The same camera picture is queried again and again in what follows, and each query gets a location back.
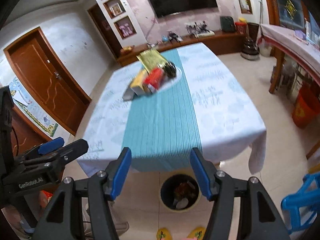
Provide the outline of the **long wooden tv cabinet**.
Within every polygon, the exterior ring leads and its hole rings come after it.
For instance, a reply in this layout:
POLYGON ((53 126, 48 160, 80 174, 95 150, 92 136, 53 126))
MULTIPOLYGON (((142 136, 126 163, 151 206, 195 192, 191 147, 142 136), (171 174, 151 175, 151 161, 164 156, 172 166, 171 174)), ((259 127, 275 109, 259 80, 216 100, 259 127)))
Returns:
MULTIPOLYGON (((181 42, 174 41, 172 43, 161 43, 156 46, 155 49, 161 53, 167 50, 188 46, 191 44, 203 43, 216 55, 239 53, 242 49, 245 34, 224 33, 223 31, 218 30, 215 31, 214 36, 195 38, 187 35, 183 36, 182 38, 183 41, 181 42)), ((125 67, 131 63, 138 61, 137 55, 147 49, 147 43, 135 46, 127 55, 120 56, 118 59, 116 59, 116 61, 118 64, 120 64, 121 67, 125 67)))

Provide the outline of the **black pot on floor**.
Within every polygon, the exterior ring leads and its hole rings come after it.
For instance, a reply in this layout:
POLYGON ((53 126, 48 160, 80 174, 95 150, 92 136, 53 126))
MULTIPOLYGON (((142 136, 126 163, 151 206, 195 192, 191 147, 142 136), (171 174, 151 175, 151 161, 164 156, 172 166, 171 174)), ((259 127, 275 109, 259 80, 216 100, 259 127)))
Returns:
POLYGON ((245 37, 244 44, 241 49, 240 55, 247 60, 256 61, 259 60, 259 51, 254 41, 250 37, 245 37))

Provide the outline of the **red plastic bucket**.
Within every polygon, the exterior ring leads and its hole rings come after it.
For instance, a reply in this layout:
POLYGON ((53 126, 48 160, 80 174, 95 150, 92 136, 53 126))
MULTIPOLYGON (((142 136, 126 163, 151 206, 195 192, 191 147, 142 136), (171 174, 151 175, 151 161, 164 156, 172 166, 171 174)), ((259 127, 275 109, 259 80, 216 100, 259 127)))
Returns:
POLYGON ((292 120, 301 129, 306 128, 319 115, 319 99, 308 86, 303 86, 298 93, 292 120))

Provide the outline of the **black space heater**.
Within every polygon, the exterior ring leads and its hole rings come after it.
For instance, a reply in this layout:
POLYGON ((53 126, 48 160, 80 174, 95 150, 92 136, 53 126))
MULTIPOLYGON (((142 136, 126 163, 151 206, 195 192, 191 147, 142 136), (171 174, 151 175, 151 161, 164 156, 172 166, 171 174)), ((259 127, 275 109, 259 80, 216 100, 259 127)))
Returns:
POLYGON ((224 33, 236 32, 234 20, 231 16, 220 16, 221 30, 224 33))

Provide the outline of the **pink covered side table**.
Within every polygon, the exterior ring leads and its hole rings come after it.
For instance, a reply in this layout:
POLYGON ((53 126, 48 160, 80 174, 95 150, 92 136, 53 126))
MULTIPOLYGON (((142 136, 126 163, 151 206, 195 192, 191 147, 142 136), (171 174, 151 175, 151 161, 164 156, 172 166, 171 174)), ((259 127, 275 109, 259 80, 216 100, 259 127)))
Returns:
POLYGON ((257 42, 263 40, 276 48, 277 64, 271 82, 269 93, 273 94, 283 69, 284 56, 294 59, 315 81, 319 83, 319 50, 312 44, 300 40, 295 31, 278 25, 261 24, 261 35, 257 42))

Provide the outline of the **cartoon wall height chart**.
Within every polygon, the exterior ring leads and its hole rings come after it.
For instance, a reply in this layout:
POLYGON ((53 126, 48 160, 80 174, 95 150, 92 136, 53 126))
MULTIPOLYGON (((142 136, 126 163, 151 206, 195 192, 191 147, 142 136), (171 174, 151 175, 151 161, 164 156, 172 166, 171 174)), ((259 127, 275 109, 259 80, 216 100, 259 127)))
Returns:
POLYGON ((17 77, 14 77, 9 83, 9 89, 17 107, 41 131, 53 138, 59 124, 33 99, 17 77))

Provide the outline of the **right yellow slipper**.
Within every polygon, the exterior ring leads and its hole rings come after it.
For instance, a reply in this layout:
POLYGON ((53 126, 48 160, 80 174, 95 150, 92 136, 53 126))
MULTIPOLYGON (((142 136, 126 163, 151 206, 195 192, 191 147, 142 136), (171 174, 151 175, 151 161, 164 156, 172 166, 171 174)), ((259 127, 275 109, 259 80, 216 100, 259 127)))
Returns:
POLYGON ((189 235, 187 236, 187 239, 203 240, 205 232, 206 232, 206 228, 199 226, 189 233, 189 235))

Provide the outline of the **yellow cardboard box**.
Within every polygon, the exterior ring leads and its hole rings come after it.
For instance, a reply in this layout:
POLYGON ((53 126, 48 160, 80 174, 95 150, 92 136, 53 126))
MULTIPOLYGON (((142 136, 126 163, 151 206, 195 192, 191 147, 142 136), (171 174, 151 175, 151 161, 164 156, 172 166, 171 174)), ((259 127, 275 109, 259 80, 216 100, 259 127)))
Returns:
POLYGON ((147 76, 148 72, 145 69, 141 69, 136 77, 132 80, 130 88, 137 96, 144 95, 147 92, 147 88, 144 85, 144 80, 147 76))

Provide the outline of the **black wrapper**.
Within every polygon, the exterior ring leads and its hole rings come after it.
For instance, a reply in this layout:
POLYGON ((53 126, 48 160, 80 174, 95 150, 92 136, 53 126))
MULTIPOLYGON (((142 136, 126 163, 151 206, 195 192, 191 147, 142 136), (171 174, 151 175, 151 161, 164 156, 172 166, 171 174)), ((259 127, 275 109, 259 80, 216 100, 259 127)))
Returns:
POLYGON ((166 62, 163 66, 163 70, 169 79, 176 77, 176 67, 172 62, 166 62))

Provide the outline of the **left yellow slipper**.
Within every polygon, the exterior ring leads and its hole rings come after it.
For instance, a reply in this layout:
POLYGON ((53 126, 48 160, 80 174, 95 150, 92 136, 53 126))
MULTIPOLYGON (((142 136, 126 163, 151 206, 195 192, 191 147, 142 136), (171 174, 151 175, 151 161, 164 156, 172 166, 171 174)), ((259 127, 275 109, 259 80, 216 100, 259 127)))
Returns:
POLYGON ((157 240, 172 240, 172 235, 167 228, 160 228, 156 233, 157 240))

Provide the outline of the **green gold foil bag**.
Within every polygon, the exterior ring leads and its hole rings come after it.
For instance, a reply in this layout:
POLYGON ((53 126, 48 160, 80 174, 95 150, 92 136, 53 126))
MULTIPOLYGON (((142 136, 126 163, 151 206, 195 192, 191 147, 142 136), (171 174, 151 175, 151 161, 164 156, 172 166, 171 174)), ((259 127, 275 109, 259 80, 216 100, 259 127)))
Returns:
POLYGON ((161 67, 167 63, 167 59, 155 49, 149 49, 141 52, 137 55, 137 59, 141 62, 148 73, 150 73, 154 68, 159 66, 161 67))

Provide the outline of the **blue plastic stool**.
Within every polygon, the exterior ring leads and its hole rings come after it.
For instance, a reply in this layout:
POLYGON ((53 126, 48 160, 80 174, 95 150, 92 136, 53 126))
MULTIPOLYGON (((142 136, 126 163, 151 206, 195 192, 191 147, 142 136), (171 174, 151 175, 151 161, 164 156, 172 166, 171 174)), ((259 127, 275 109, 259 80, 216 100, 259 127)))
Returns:
POLYGON ((319 191, 319 172, 306 174, 301 188, 283 198, 280 207, 289 235, 312 226, 319 215, 319 191))

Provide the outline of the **brown wooden door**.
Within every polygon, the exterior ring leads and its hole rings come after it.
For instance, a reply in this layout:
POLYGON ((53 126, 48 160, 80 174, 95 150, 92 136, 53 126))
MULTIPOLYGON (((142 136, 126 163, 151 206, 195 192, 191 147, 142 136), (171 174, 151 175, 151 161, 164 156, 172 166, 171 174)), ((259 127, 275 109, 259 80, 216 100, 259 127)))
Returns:
POLYGON ((75 135, 91 98, 72 77, 37 27, 4 48, 22 85, 66 131, 75 135))

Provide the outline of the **red tea box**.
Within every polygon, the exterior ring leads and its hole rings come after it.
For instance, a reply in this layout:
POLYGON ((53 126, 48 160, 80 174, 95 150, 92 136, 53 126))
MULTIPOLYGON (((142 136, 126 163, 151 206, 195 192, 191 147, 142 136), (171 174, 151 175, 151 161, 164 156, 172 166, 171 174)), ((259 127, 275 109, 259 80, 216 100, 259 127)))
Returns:
POLYGON ((164 77, 164 70, 162 68, 154 68, 150 74, 143 81, 143 86, 146 87, 151 93, 159 90, 164 77))

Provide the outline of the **red basket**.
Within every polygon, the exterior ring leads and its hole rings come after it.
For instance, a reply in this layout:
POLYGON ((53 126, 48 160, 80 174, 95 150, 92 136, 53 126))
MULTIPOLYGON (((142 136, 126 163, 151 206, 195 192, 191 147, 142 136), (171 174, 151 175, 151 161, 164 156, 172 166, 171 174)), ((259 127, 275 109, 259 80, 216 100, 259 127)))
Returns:
POLYGON ((235 22, 236 31, 241 35, 247 34, 247 22, 235 22))

